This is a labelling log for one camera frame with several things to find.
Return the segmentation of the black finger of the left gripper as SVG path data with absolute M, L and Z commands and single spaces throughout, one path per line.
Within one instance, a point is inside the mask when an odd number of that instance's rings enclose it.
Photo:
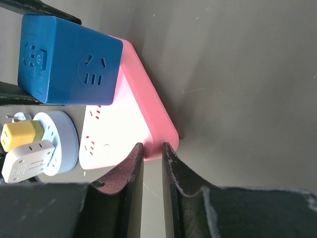
M 0 6 L 22 15 L 50 15 L 77 23 L 79 25 L 82 24 L 82 21 L 79 18 L 54 8 L 41 0 L 0 0 Z
M 28 94 L 17 85 L 0 82 L 0 105 L 1 106 L 14 106 L 14 105 L 31 105 L 31 106 L 65 106 L 68 101 L 61 99 L 55 102 L 43 103 L 32 95 Z

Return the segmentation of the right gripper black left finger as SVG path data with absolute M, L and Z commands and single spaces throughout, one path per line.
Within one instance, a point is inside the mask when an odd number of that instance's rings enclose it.
M 16 183 L 0 187 L 3 238 L 138 238 L 144 147 L 91 183 Z

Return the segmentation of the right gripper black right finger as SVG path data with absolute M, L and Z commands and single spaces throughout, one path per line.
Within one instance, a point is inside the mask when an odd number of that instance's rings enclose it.
M 308 190 L 218 187 L 162 146 L 168 238 L 314 238 L 317 198 Z

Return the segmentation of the yellow plug adapter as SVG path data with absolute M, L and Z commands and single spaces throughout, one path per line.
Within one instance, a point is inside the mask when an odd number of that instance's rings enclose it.
M 5 152 L 35 141 L 40 141 L 44 128 L 38 120 L 24 120 L 5 123 L 2 129 L 0 142 Z

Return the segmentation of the blue cube plug adapter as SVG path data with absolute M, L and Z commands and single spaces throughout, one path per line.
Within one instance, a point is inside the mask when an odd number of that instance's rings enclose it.
M 22 18 L 18 86 L 44 104 L 110 105 L 123 42 L 65 19 Z

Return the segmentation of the light blue round socket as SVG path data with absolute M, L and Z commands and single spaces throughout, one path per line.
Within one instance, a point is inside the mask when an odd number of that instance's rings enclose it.
M 63 111 L 50 111 L 37 113 L 34 120 L 44 129 L 42 139 L 49 140 L 55 147 L 44 174 L 52 177 L 72 170 L 78 161 L 79 140 L 71 118 Z

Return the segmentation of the white square charger plug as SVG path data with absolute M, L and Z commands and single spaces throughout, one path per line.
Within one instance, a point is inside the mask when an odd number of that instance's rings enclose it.
M 6 183 L 17 183 L 41 174 L 55 150 L 49 140 L 18 146 L 5 157 L 2 176 Z

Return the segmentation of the pink triangular power strip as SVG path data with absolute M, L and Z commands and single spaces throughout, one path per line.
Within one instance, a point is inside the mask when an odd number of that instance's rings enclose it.
M 84 170 L 116 166 L 136 143 L 143 144 L 145 160 L 161 158 L 165 142 L 179 146 L 178 132 L 133 45 L 122 42 L 112 104 L 86 106 L 79 148 Z

